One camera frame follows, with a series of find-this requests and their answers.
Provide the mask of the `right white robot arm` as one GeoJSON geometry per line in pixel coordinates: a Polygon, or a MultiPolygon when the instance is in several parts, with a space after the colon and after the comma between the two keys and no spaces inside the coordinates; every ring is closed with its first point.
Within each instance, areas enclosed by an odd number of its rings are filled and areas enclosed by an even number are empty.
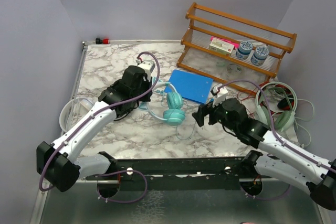
{"type": "Polygon", "coordinates": [[[268,176],[297,187],[321,207],[335,210],[335,161],[318,157],[273,133],[266,124],[250,118],[235,98],[219,105],[200,105],[192,114],[198,126],[219,123],[222,128],[254,150],[241,162],[246,177],[268,176]]]}

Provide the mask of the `teal cat-ear headphones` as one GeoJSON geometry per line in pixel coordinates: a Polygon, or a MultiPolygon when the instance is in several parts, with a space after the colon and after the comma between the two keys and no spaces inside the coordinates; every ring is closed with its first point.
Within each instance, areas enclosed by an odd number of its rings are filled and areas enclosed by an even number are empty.
{"type": "Polygon", "coordinates": [[[139,105],[139,109],[147,112],[151,117],[156,120],[167,124],[169,126],[179,126],[185,120],[185,112],[182,110],[183,98],[177,92],[175,86],[171,82],[161,81],[160,79],[154,78],[157,81],[153,91],[157,91],[159,88],[168,87],[171,91],[166,94],[166,102],[168,109],[165,110],[162,116],[156,115],[149,107],[148,102],[142,102],[139,105]]]}

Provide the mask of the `white over-ear headphones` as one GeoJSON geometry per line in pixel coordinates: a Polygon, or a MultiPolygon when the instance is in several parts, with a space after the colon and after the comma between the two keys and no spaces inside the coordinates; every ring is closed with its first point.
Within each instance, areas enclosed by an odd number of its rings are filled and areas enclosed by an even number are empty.
{"type": "Polygon", "coordinates": [[[68,132],[72,125],[72,121],[75,115],[79,115],[81,110],[88,112],[94,103],[85,97],[77,97],[70,100],[62,108],[59,115],[59,126],[63,132],[68,132]]]}

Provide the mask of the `black blue headphones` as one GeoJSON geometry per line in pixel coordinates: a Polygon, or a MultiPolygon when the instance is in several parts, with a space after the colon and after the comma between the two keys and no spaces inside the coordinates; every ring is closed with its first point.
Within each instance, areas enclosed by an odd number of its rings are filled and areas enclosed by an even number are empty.
{"type": "Polygon", "coordinates": [[[133,110],[135,110],[138,106],[139,106],[139,101],[135,101],[135,102],[131,102],[131,103],[127,103],[127,104],[115,107],[117,117],[114,121],[120,121],[120,120],[124,119],[133,110]]]}

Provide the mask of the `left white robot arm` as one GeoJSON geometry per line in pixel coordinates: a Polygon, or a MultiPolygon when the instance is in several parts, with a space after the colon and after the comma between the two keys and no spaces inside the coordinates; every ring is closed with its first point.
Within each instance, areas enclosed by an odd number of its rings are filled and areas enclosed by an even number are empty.
{"type": "Polygon", "coordinates": [[[107,155],[79,158],[87,144],[109,123],[127,115],[140,101],[149,101],[154,63],[143,62],[125,69],[121,79],[107,87],[89,112],[63,136],[36,149],[36,169],[60,192],[69,190],[86,176],[99,174],[104,179],[115,175],[116,166],[107,155]]]}

